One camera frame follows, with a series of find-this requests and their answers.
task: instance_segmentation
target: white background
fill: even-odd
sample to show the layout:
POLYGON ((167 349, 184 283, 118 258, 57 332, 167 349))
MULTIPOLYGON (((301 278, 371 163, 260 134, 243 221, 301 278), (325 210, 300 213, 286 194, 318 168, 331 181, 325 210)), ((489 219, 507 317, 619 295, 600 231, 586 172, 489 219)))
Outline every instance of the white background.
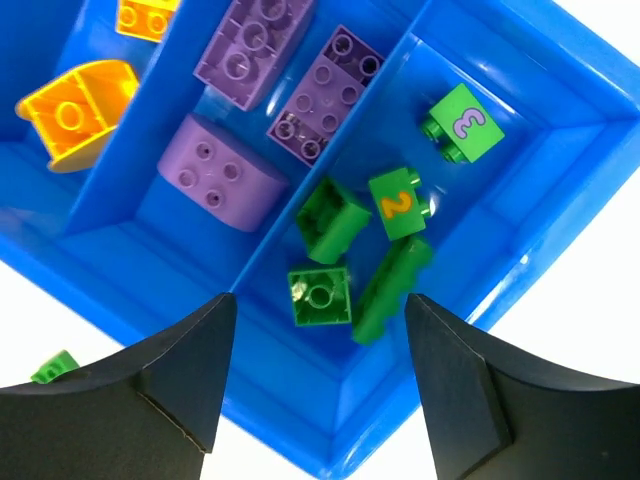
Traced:
MULTIPOLYGON (((557 3, 640 65, 638 0, 557 3)), ((492 333, 556 363, 640 383, 639 206, 637 172, 492 333)), ((29 381, 63 348, 86 365, 121 347, 0 263, 0 387, 29 381)), ((400 462, 403 480, 436 478, 421 409, 351 478, 394 478, 400 462)), ((311 477, 221 418, 202 478, 311 477)))

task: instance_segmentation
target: orange number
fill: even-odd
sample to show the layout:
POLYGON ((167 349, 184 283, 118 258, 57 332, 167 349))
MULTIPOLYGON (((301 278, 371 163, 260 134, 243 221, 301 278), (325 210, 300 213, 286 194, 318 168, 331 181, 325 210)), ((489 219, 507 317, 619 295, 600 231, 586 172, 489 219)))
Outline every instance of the orange number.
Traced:
POLYGON ((382 207, 382 213, 387 218, 387 220, 391 220, 396 213, 407 213, 411 210, 413 206, 413 200, 411 199, 411 195, 407 192, 400 192, 398 194, 398 199, 400 201, 396 202, 391 200, 389 197, 384 197, 380 201, 380 207, 382 207))

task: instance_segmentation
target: yellow-orange toy block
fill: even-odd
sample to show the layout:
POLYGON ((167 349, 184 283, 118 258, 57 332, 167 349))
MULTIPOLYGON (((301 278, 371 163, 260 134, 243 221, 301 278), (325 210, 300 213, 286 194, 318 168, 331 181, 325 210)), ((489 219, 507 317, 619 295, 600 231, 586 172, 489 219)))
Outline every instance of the yellow-orange toy block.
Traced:
POLYGON ((23 98, 16 113, 31 121, 51 155, 49 170, 77 172, 94 165, 138 89, 121 60, 79 65, 23 98))
POLYGON ((179 0, 119 0, 116 32, 160 43, 179 0))

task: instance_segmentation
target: green brick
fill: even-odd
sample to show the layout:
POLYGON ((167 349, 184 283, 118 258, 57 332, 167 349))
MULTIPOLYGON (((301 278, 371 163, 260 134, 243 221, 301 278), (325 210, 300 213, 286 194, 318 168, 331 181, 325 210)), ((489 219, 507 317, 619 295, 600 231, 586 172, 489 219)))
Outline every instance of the green brick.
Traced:
POLYGON ((433 250, 419 235, 393 242, 354 309, 354 341, 371 345, 384 335, 387 319, 400 311, 400 299, 432 257, 433 250))
POLYGON ((79 367, 80 365, 78 365, 69 352, 62 350, 42 365, 42 367, 31 376, 31 380, 36 383, 50 383, 60 375, 79 367))
POLYGON ((425 229, 424 218, 430 216, 430 212, 429 205, 416 194, 419 186, 418 173, 408 168, 369 180, 369 189, 389 240, 425 229))
POLYGON ((442 144, 449 161, 475 162, 504 138, 504 132, 465 85, 458 85, 435 107, 422 131, 442 144))
POLYGON ((293 270, 288 279, 298 327, 351 323, 346 267, 293 270))
POLYGON ((371 212, 348 190, 324 179, 296 216, 308 256, 333 265, 369 223, 371 212))

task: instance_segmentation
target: purple brick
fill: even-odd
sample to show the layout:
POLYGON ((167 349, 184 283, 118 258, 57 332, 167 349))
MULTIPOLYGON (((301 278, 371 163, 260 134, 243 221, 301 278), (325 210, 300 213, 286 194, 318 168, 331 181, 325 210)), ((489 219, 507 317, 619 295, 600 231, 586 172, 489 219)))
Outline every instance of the purple brick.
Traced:
POLYGON ((315 0, 233 0, 195 76, 242 110, 271 90, 313 16, 315 0))
POLYGON ((313 166, 382 62, 377 52, 339 26, 276 117, 269 136, 313 166))
POLYGON ((182 122, 158 171, 218 220, 245 232, 257 230, 288 185, 240 141, 193 114, 182 122))

